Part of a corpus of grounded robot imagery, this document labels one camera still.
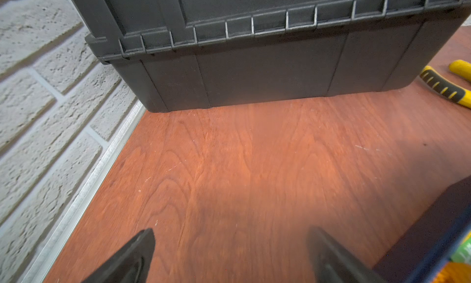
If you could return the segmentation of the dark blue storage box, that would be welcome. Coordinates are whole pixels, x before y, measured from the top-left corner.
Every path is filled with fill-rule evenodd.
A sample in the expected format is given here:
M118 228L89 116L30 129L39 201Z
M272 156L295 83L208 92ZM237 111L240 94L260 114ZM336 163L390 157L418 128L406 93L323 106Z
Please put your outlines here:
M428 283L471 230L471 178L449 186L374 265L388 283Z

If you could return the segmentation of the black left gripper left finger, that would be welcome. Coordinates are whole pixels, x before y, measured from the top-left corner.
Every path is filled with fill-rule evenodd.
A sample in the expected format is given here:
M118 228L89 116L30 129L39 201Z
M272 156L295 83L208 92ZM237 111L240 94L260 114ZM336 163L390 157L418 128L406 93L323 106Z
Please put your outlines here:
M145 283L155 251L151 228L141 230L87 277L85 283Z

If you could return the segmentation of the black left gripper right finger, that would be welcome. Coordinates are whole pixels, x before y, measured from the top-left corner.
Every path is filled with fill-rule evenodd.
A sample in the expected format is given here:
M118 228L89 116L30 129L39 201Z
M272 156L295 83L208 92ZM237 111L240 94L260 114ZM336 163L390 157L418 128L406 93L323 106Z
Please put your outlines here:
M307 250L318 283L385 282L320 227L309 228Z

